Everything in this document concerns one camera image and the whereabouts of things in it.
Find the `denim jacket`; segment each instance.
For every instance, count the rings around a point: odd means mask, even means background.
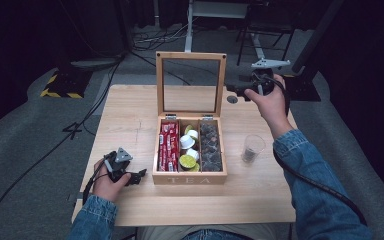
[[[273,147],[282,161],[295,171],[347,196],[328,163],[300,130],[280,136]],[[360,223],[347,205],[288,172],[285,178],[296,209],[299,239],[372,239],[369,228]],[[74,220],[68,239],[111,239],[116,214],[113,203],[89,197]]]

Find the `wooden tea box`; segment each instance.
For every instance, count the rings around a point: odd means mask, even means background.
[[[215,86],[165,84],[164,78],[167,73],[164,66],[176,60],[215,64],[218,71]],[[158,127],[152,169],[154,184],[224,184],[227,164],[220,112],[225,69],[226,54],[156,52]],[[198,152],[198,155],[195,155],[198,156],[195,162],[191,162],[190,157],[185,157],[187,149],[182,149],[181,139],[187,135],[186,128],[198,133],[191,147]]]

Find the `person's left hand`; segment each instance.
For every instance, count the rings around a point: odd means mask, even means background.
[[[94,169],[96,170],[99,164],[103,161],[101,159],[94,165]],[[108,201],[115,202],[118,196],[118,192],[127,184],[129,181],[131,174],[124,174],[117,182],[113,182],[108,176],[108,170],[105,164],[99,170],[99,173],[96,176],[95,183],[93,184],[92,193],[98,197],[104,198]]]

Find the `light wood tabletop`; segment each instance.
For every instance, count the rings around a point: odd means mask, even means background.
[[[177,87],[190,93],[191,86]],[[272,154],[273,139],[257,106],[223,90],[221,109],[222,141],[228,176],[224,185],[154,185],[152,167],[158,121],[155,85],[113,85],[108,93],[92,147],[83,192],[93,174],[93,165],[119,147],[133,156],[127,170],[147,169],[139,185],[122,189],[116,202],[116,226],[157,226],[294,222],[291,193]],[[291,124],[296,123],[289,113]],[[260,135],[266,149],[252,163],[241,160],[245,137]],[[78,199],[73,220],[82,207]]]

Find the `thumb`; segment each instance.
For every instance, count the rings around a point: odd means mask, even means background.
[[[253,102],[255,102],[255,100],[257,99],[258,96],[260,96],[258,93],[256,93],[254,90],[252,89],[245,89],[244,91],[245,95],[251,99]]]
[[[130,173],[126,173],[115,184],[122,188],[127,184],[127,182],[129,182],[130,177],[132,177],[132,175]]]

